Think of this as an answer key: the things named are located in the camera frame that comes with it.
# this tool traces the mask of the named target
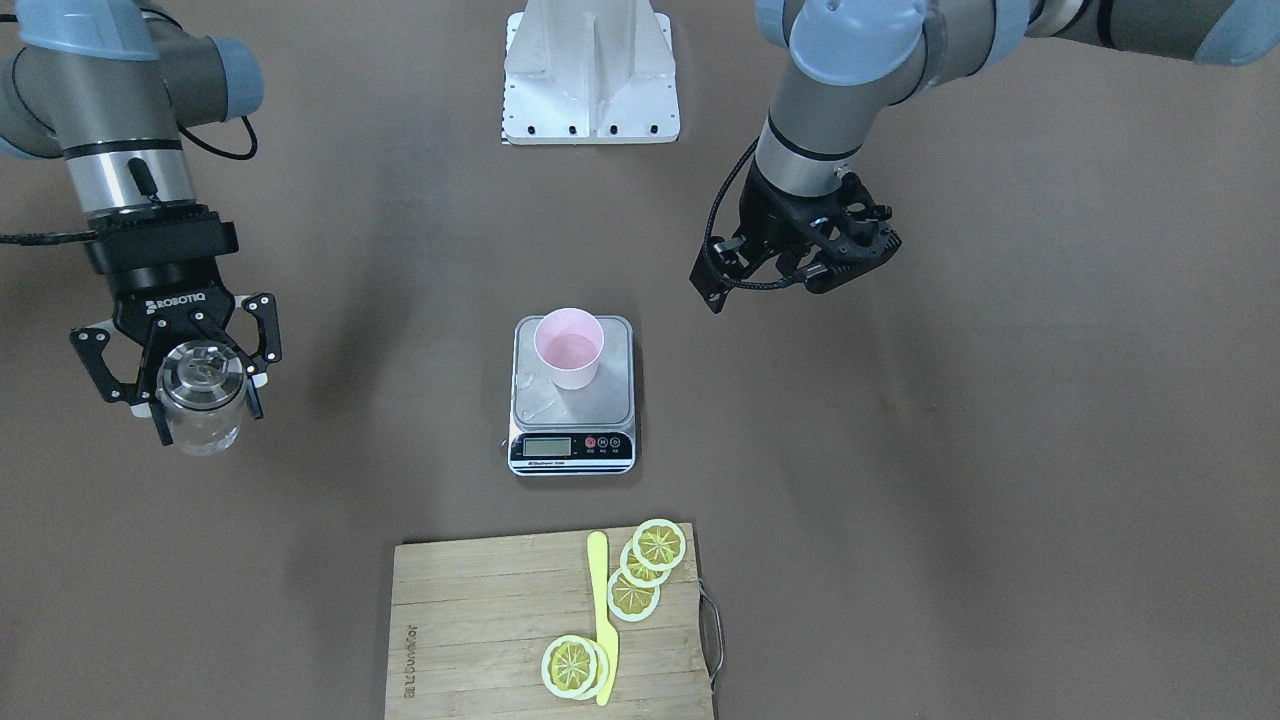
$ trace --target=cutting board handle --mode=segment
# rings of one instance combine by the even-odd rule
[[[716,598],[707,592],[707,582],[698,578],[698,592],[701,594],[701,605],[710,610],[713,628],[716,629],[716,667],[712,667],[710,660],[707,661],[707,669],[710,671],[712,692],[716,692],[716,680],[719,678],[721,670],[724,669],[724,625],[721,623],[719,605],[716,603]],[[707,644],[703,643],[703,657],[707,656]]]

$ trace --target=scale control panel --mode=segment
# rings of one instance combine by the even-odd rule
[[[511,469],[521,475],[599,475],[635,465],[635,443],[626,433],[524,433],[511,443]]]

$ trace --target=white plastic bracket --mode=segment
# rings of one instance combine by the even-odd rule
[[[529,0],[507,19],[503,141],[673,142],[671,19],[649,0]]]

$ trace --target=wooden cutting board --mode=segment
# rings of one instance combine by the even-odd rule
[[[586,562],[590,530],[402,544],[392,580],[387,720],[713,720],[699,625],[694,527],[657,610],[618,629],[609,705],[554,697],[547,646],[595,635]],[[609,573],[635,528],[604,530]]]

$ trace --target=scale display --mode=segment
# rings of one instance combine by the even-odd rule
[[[637,455],[631,324],[598,315],[604,351],[595,379],[581,389],[562,389],[534,350],[541,318],[530,315],[516,325],[507,465],[517,475],[626,473]]]

